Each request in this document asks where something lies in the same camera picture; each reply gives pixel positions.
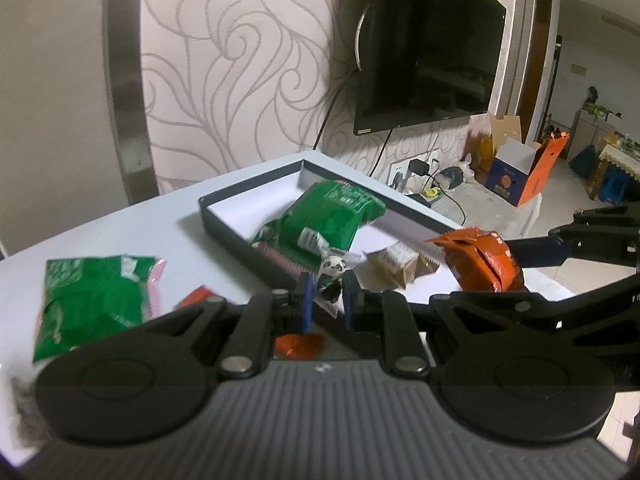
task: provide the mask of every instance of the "stool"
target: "stool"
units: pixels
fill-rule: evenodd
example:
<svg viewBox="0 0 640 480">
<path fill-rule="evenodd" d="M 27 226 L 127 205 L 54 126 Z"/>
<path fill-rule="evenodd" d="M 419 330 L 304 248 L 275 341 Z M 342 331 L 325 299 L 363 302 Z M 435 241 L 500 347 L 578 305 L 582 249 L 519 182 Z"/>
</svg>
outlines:
<svg viewBox="0 0 640 480">
<path fill-rule="evenodd" d="M 599 199 L 603 202 L 613 202 L 615 205 L 620 204 L 625 197 L 628 183 L 629 174 L 611 164 L 604 174 Z"/>
</svg>

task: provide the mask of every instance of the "power adapter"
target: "power adapter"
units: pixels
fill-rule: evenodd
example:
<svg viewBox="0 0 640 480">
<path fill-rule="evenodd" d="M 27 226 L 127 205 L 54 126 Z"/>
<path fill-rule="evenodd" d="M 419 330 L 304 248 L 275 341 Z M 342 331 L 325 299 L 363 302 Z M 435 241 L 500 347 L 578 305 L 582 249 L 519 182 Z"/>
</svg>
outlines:
<svg viewBox="0 0 640 480">
<path fill-rule="evenodd" d="M 409 161 L 409 171 L 418 176 L 427 176 L 429 174 L 429 169 L 430 166 L 419 158 L 412 158 L 412 160 Z"/>
</svg>

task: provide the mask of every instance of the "brown snack packet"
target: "brown snack packet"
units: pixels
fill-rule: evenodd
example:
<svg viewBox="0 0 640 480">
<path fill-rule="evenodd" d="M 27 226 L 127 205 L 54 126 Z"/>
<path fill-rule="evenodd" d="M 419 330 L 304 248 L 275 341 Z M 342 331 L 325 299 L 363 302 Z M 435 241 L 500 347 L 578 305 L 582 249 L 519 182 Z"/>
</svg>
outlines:
<svg viewBox="0 0 640 480">
<path fill-rule="evenodd" d="M 425 253 L 416 251 L 404 242 L 367 254 L 367 260 L 398 288 L 406 288 L 416 278 L 433 274 L 440 264 Z"/>
</svg>

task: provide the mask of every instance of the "power outlet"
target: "power outlet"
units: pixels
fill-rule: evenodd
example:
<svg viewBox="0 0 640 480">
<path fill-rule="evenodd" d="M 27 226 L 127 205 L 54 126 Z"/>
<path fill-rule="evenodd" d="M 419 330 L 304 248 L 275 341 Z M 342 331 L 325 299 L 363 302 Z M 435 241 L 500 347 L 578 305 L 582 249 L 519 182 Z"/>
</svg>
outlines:
<svg viewBox="0 0 640 480">
<path fill-rule="evenodd" d="M 396 174 L 398 173 L 402 175 L 402 180 L 407 178 L 407 174 L 409 173 L 409 162 L 413 158 L 415 157 L 408 158 L 407 160 L 402 160 L 400 162 L 395 162 L 389 167 L 389 176 L 386 178 L 386 184 L 388 186 L 393 185 Z"/>
</svg>

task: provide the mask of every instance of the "lace tablecloth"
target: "lace tablecloth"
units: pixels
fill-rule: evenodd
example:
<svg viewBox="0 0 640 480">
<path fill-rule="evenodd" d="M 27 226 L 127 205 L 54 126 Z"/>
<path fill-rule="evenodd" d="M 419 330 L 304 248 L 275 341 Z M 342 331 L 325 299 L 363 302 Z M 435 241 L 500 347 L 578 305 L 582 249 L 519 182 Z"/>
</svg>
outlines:
<svg viewBox="0 0 640 480">
<path fill-rule="evenodd" d="M 640 161 L 635 160 L 632 156 L 627 155 L 615 146 L 607 144 L 600 153 L 600 158 L 608 160 L 611 164 L 625 170 L 634 179 L 640 181 Z"/>
</svg>

